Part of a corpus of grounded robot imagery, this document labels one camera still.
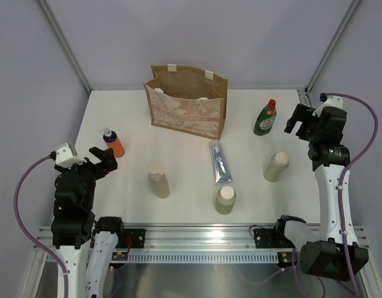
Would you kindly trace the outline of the orange blue pump bottle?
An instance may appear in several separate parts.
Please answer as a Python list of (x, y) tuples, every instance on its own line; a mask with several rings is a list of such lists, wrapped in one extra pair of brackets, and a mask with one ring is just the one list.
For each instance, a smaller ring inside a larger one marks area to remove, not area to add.
[(125, 149), (116, 132), (107, 127), (104, 128), (103, 139), (106, 145), (113, 150), (114, 157), (119, 158), (125, 154)]

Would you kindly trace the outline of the green dish soap bottle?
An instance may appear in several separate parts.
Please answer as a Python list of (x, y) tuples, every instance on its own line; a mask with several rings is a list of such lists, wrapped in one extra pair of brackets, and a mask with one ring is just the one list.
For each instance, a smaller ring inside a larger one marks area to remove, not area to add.
[(255, 135), (262, 136), (271, 131), (277, 115), (276, 104), (276, 100), (270, 99), (267, 105), (261, 110), (253, 129)]

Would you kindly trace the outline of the beige pump bottle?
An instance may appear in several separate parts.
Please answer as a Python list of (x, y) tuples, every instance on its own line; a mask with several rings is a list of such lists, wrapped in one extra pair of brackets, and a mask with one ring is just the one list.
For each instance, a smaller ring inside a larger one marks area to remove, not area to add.
[(155, 196), (161, 199), (169, 196), (169, 183), (159, 162), (154, 161), (148, 165), (148, 179), (150, 189)]

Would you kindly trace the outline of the silver blue tube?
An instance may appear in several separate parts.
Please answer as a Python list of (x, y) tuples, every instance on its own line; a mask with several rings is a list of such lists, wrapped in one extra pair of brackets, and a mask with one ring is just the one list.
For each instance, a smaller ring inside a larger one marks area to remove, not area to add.
[(212, 140), (209, 143), (210, 155), (213, 165), (214, 180), (216, 185), (233, 182), (229, 166), (226, 162), (224, 151), (219, 140)]

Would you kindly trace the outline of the jute canvas tote bag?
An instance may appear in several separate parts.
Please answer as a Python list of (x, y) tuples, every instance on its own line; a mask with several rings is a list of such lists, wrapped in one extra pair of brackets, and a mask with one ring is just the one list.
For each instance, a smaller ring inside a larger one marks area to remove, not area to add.
[(228, 80), (212, 71), (175, 64), (153, 65), (144, 83), (151, 124), (219, 140), (226, 120)]

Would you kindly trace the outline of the green bottle front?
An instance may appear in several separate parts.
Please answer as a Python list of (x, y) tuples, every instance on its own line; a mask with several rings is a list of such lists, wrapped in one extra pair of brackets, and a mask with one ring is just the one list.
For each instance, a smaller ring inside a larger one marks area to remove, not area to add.
[(228, 215), (236, 202), (236, 192), (231, 186), (223, 186), (216, 193), (215, 209), (221, 215)]

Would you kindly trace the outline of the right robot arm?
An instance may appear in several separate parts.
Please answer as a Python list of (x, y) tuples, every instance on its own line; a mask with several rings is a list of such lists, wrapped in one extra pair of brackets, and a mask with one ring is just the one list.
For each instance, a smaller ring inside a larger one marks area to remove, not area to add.
[(358, 244), (350, 214), (351, 159), (349, 149), (341, 144), (346, 120), (346, 111), (339, 107), (295, 107), (285, 132), (291, 133), (300, 122), (296, 136), (309, 145), (319, 191), (319, 235), (303, 219), (283, 215), (275, 224), (273, 239), (280, 246), (296, 248), (303, 273), (348, 282), (367, 264), (368, 251)]

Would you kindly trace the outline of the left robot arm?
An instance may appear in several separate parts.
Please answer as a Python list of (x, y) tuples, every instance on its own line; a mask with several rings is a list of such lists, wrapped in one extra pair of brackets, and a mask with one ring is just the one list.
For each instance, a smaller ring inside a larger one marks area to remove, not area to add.
[(100, 161), (80, 158), (63, 145), (56, 149), (53, 246), (64, 263), (70, 297), (102, 297), (112, 253), (129, 244), (120, 217), (95, 219), (92, 211), (96, 182), (118, 167), (111, 148), (90, 148)]

